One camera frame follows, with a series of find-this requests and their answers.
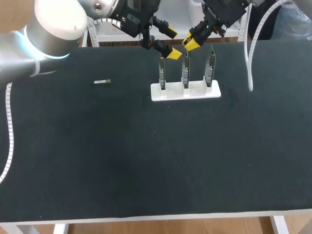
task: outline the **cable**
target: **cable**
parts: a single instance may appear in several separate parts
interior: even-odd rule
[[[247,10],[247,18],[246,18],[246,25],[245,25],[245,32],[244,32],[244,53],[245,53],[245,62],[246,62],[246,66],[248,64],[248,48],[247,48],[247,40],[248,40],[248,26],[249,26],[249,20],[250,20],[250,14],[252,11],[252,7],[253,5],[250,4],[248,6],[248,10]]]
[[[253,55],[254,55],[254,48],[255,48],[255,45],[257,43],[257,40],[258,40],[258,37],[259,37],[259,34],[261,32],[261,29],[265,23],[265,21],[268,19],[268,17],[270,16],[270,14],[276,9],[278,8],[280,5],[283,5],[284,3],[286,2],[290,2],[292,0],[279,0],[278,2],[276,2],[273,6],[271,6],[269,8],[269,10],[264,14],[263,18],[261,19],[258,27],[257,27],[257,30],[254,34],[254,37],[253,37],[253,41],[252,41],[252,44],[251,44],[251,47],[250,47],[250,52],[249,52],[249,57],[248,57],[248,64],[247,64],[247,72],[248,72],[248,87],[249,87],[249,90],[252,91],[254,89],[254,85],[253,85],[253,75],[252,75],[252,62],[253,62]]]
[[[95,20],[92,23],[88,24],[87,29],[92,28],[96,26],[97,24],[100,24],[103,22],[111,23],[112,25],[120,29],[120,24],[121,24],[120,21],[116,19],[110,19],[110,18],[102,18],[102,19]]]
[[[11,88],[12,83],[9,83],[6,86],[6,92],[5,92],[5,108],[6,108],[6,117],[8,120],[8,130],[9,130],[9,155],[8,159],[6,161],[6,165],[4,167],[4,170],[2,172],[2,175],[0,176],[0,184],[6,177],[6,174],[9,172],[12,159],[13,159],[13,150],[14,150],[14,134],[13,134],[13,123],[12,123],[12,113],[11,113]]]

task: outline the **black fabric surface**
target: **black fabric surface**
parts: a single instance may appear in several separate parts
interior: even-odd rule
[[[192,80],[208,47],[191,54]],[[0,222],[312,208],[312,42],[260,41],[252,93],[243,44],[214,51],[220,99],[152,102],[158,54],[137,47],[80,49],[59,72],[15,82]],[[181,61],[166,69],[180,80]]]

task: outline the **small electronic component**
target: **small electronic component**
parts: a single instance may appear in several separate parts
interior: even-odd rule
[[[159,62],[159,84],[161,90],[166,90],[166,71],[165,71],[165,58],[160,55]]]
[[[182,62],[182,82],[185,89],[189,88],[189,82],[190,82],[190,65],[191,60],[189,53],[186,52],[184,55],[184,59]]]
[[[96,80],[94,81],[94,84],[111,84],[111,80],[110,79],[105,79],[105,80]]]
[[[205,68],[205,81],[208,88],[211,88],[214,80],[215,61],[216,61],[215,51],[213,49],[213,46],[211,46]]]

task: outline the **table leg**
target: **table leg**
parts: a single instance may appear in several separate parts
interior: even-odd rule
[[[1,227],[8,234],[39,234],[35,227],[31,225],[2,224]]]
[[[69,224],[56,224],[53,234],[67,234]]]
[[[284,216],[271,216],[274,234],[289,234]]]
[[[302,228],[299,234],[311,234],[312,233],[312,219]]]

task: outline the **floor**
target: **floor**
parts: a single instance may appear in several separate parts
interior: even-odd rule
[[[28,21],[33,0],[0,0],[0,33],[22,28]],[[285,217],[289,233],[297,234],[312,218],[310,216]],[[38,225],[41,234],[52,234],[53,225]],[[118,222],[99,224],[73,224],[69,234],[273,234],[270,218],[226,218],[199,220],[171,220]]]

